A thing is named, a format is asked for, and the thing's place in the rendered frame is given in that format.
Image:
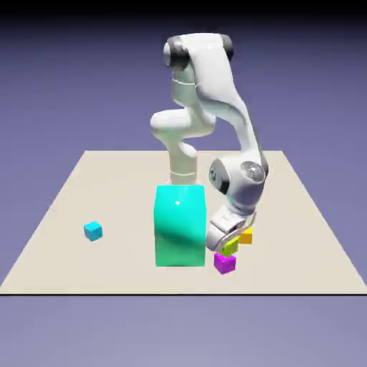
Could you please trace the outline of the small blue cube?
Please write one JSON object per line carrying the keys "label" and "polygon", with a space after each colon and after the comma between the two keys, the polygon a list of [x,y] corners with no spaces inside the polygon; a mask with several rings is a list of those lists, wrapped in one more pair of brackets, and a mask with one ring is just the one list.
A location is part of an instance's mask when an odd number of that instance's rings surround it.
{"label": "small blue cube", "polygon": [[85,236],[91,242],[93,242],[103,236],[103,228],[98,222],[92,221],[84,225],[84,233],[85,233]]}

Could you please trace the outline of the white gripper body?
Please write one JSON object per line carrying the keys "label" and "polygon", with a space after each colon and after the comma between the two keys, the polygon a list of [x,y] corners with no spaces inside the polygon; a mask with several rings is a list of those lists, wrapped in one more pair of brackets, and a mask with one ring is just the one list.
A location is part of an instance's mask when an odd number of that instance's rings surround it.
{"label": "white gripper body", "polygon": [[212,252],[222,251],[226,243],[250,228],[255,218],[256,212],[249,216],[239,215],[232,211],[216,213],[209,222],[206,234],[206,248]]}

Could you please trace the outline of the large turquoise box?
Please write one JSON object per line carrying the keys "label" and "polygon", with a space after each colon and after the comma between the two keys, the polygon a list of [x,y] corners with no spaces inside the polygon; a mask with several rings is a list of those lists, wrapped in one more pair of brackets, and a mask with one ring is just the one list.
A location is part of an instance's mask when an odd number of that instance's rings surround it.
{"label": "large turquoise box", "polygon": [[157,267],[205,265],[204,186],[173,184],[157,186],[153,223]]}

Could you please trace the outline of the small yellow-green cube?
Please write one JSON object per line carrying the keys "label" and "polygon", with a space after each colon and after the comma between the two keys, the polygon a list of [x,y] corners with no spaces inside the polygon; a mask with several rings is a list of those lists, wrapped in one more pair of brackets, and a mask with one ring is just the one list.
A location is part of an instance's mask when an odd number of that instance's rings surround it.
{"label": "small yellow-green cube", "polygon": [[235,237],[232,240],[228,241],[221,250],[221,255],[225,257],[232,256],[235,252],[238,251],[238,241],[239,237]]}

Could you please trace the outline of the small magenta cube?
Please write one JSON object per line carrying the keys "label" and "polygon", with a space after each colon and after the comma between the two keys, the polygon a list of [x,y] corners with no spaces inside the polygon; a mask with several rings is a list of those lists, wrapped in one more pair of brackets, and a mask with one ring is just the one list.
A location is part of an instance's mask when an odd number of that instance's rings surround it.
{"label": "small magenta cube", "polygon": [[233,255],[226,257],[219,253],[214,254],[214,267],[222,275],[235,271],[236,263],[237,259]]}

